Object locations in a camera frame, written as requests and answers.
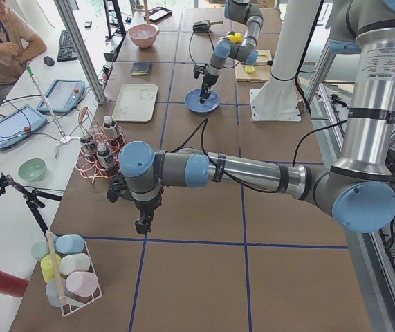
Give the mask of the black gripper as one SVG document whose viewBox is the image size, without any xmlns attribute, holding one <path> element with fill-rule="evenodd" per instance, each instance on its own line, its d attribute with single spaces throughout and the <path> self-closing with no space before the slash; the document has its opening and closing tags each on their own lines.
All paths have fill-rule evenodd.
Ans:
<svg viewBox="0 0 395 332">
<path fill-rule="evenodd" d="M 136 232 L 143 234 L 143 224 L 146 232 L 151 232 L 151 223 L 154 218 L 154 211 L 162 205 L 163 188 L 155 187 L 148 194 L 143 194 L 142 198 L 136 198 L 136 194 L 127 187 L 126 180 L 122 174 L 110 180 L 107 190 L 107 199 L 115 203 L 119 198 L 132 201 L 140 211 L 140 216 L 135 221 Z"/>
<path fill-rule="evenodd" d="M 200 98 L 207 100 L 211 96 L 211 87 L 216 84 L 219 77 L 220 69 L 211 64 L 196 63 L 193 68 L 194 78 L 203 76 L 201 84 Z"/>
</svg>

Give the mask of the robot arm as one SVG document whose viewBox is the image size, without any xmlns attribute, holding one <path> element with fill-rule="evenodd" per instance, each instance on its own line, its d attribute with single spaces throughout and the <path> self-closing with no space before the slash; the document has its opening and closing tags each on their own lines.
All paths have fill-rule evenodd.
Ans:
<svg viewBox="0 0 395 332">
<path fill-rule="evenodd" d="M 160 23 L 160 35 L 148 50 L 124 43 L 113 71 L 111 97 L 121 84 L 134 83 L 132 61 L 151 61 L 145 84 L 158 86 L 157 103 L 149 122 L 124 122 L 128 141 L 144 141 L 154 150 L 179 145 L 231 156 L 290 165 L 318 166 L 323 162 L 314 123 L 302 114 L 299 122 L 255 122 L 247 105 L 251 85 L 236 82 L 225 70 L 217 84 L 221 105 L 208 114 L 189 111 L 183 98 L 198 84 L 193 61 L 210 52 L 210 44 L 230 28 L 224 23 L 210 35 L 193 35 L 198 19 L 222 18 L 221 9 L 178 6 Z M 163 204 L 155 211 L 148 241 L 196 243 L 281 243 L 288 246 L 336 247 L 346 244 L 345 232 L 310 203 L 288 194 L 256 192 L 235 183 L 209 182 L 203 188 L 166 187 Z"/>
<path fill-rule="evenodd" d="M 221 37 L 214 47 L 210 62 L 194 65 L 194 77 L 203 75 L 199 95 L 201 104 L 210 97 L 211 87 L 216 84 L 219 72 L 228 58 L 247 65 L 253 65 L 258 58 L 257 39 L 264 23 L 261 10 L 249 1 L 226 1 L 224 16 L 230 21 L 245 25 L 246 31 L 240 44 L 232 41 L 228 35 Z"/>
</svg>

